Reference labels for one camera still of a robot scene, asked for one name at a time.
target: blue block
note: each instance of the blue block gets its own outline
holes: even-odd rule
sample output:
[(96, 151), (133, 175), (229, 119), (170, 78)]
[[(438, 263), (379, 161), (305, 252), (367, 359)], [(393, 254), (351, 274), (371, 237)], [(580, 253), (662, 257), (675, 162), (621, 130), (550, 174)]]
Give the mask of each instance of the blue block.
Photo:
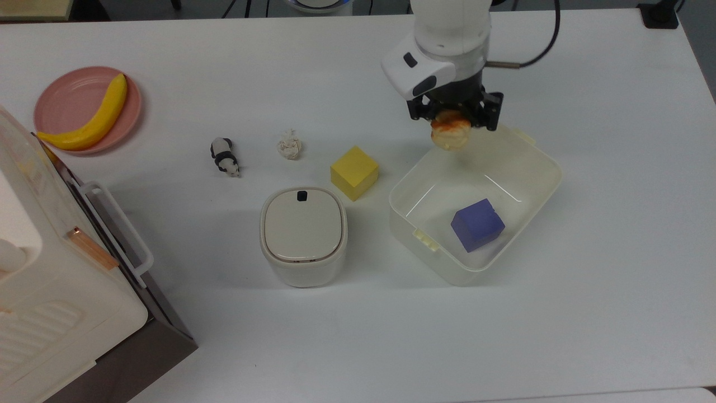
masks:
[(505, 223), (487, 199), (456, 212), (450, 226), (468, 252), (497, 239), (505, 229)]

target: plastic container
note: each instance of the plastic container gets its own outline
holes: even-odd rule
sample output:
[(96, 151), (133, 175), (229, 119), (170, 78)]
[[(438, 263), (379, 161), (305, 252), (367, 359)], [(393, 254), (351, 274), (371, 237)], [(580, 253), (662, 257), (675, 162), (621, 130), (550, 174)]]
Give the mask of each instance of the plastic container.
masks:
[[(390, 230), (445, 281), (466, 285), (505, 251), (561, 180), (559, 165), (524, 133), (502, 125), (473, 129), (462, 150), (430, 150), (393, 188)], [(505, 229), (468, 253), (450, 222), (457, 210), (482, 199)]]
[(296, 187), (272, 194), (261, 210), (261, 251), (281, 280), (316, 287), (343, 267), (348, 221), (328, 189)]

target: yellow cube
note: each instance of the yellow cube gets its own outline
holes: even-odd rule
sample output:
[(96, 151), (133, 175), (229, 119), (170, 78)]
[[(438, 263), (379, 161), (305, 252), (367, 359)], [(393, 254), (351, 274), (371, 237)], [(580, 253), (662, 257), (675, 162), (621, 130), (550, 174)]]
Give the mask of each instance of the yellow cube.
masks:
[(376, 180), (378, 180), (378, 163), (358, 146), (353, 146), (331, 165), (331, 182), (354, 202)]

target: panda figurine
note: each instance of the panda figurine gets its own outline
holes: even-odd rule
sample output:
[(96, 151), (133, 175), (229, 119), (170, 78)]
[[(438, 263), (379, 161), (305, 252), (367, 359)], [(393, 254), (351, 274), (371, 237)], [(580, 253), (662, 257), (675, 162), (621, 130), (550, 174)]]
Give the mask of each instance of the panda figurine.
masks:
[(241, 177), (238, 172), (238, 161), (231, 153), (231, 140), (228, 138), (217, 137), (211, 142), (211, 158), (219, 168), (219, 171), (226, 172), (233, 178)]

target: banana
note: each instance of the banana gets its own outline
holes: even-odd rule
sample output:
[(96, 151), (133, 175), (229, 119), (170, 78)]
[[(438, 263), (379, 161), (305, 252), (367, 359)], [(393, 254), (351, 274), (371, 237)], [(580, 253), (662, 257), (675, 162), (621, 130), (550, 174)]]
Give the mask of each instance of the banana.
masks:
[(100, 109), (84, 126), (77, 130), (58, 134), (39, 131), (37, 137), (61, 150), (78, 151), (92, 147), (102, 140), (115, 124), (126, 99), (127, 79), (124, 74), (120, 73), (110, 82)]

